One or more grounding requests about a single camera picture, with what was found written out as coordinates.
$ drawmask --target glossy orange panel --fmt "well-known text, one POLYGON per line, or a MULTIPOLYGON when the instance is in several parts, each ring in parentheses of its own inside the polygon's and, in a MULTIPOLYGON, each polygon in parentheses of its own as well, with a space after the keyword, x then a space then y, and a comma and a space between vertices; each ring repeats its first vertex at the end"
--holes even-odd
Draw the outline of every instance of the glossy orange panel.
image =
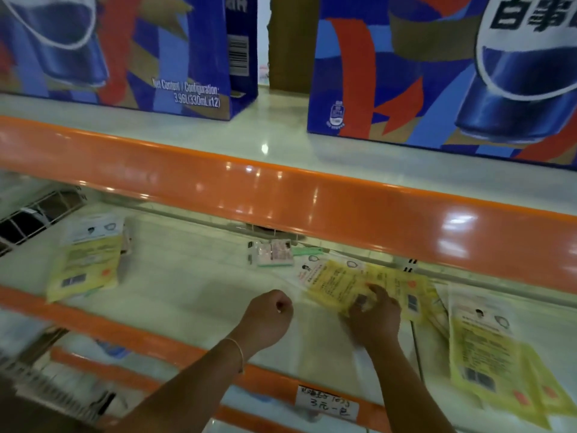
POLYGON ((577 293, 577 218, 0 117, 0 168, 577 293))
MULTIPOLYGON (((141 390, 147 394, 154 393, 162 385, 161 382, 157 382, 150 377, 119 366, 97 363, 66 352, 59 347, 54 347, 50 350, 50 357, 57 363, 62 363, 76 370, 94 374, 105 381, 112 381, 124 387, 141 390)), ((276 422, 269 421, 268 419, 261 418, 260 416, 251 415, 227 406, 220 406, 213 417, 219 421, 254 433, 299 433, 299 430, 288 428, 276 422)), ((99 420, 98 426, 100 428, 108 428, 117 422, 118 420, 108 416, 99 420)))
MULTIPOLYGON (((44 298, 9 287, 0 286, 0 306, 24 313, 25 315, 36 316, 37 318, 51 321, 54 325, 89 335, 95 339, 123 346, 144 356, 164 360, 174 364, 180 369, 195 362, 206 352, 205 349, 132 328, 76 308, 63 306, 58 303, 49 304, 44 298)), ((57 350, 56 355, 59 354, 61 355, 62 352, 57 350)), ((84 364, 86 361, 89 360, 81 357, 76 358, 78 365, 84 364)), ((106 372, 110 374, 120 374, 122 371, 119 371, 119 368, 110 368, 106 369, 106 372)), ((136 386, 136 384, 152 390, 150 382, 139 381, 138 383, 133 383, 134 386, 136 386)), ((313 387, 331 394, 338 394, 343 398, 359 403, 358 425, 383 433, 390 433, 391 431, 385 407, 381 405, 360 400, 343 393, 336 393, 336 391, 327 387, 303 382, 258 366, 247 365, 245 367, 245 373, 238 376, 235 384, 249 392, 267 395, 291 405, 295 402, 299 385, 313 387)))

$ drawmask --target price tag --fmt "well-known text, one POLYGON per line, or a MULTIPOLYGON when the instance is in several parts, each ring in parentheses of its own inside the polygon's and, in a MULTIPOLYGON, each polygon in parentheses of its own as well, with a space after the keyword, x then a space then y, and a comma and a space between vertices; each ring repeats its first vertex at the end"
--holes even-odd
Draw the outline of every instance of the price tag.
POLYGON ((298 387, 294 405, 353 422, 359 414, 359 403, 306 386, 298 387))

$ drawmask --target pepsi box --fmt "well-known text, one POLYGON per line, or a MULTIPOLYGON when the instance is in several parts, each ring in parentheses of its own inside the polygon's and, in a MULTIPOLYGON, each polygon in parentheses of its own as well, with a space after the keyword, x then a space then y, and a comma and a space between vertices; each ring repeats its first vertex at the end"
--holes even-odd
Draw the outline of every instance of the pepsi box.
POLYGON ((0 91, 230 120, 257 96, 257 0, 1 0, 0 91))
POLYGON ((577 0, 321 0, 308 130, 577 167, 577 0))

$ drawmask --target brown cardboard box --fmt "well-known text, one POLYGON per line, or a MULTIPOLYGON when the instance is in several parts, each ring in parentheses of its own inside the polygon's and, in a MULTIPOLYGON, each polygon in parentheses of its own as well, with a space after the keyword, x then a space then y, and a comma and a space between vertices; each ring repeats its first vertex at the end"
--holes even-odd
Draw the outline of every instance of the brown cardboard box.
POLYGON ((270 0, 270 88, 308 94, 320 0, 270 0))

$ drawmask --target bracelet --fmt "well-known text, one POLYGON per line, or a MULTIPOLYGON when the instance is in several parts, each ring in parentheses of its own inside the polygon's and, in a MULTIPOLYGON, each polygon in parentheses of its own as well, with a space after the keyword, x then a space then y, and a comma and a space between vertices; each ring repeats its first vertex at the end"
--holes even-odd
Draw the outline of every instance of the bracelet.
POLYGON ((241 370, 238 371, 238 373, 245 373, 245 355, 242 353, 241 345, 239 345, 238 342, 235 341, 235 339, 233 339, 232 337, 225 337, 223 340, 230 340, 237 346, 238 351, 241 353, 241 365, 242 365, 241 370))

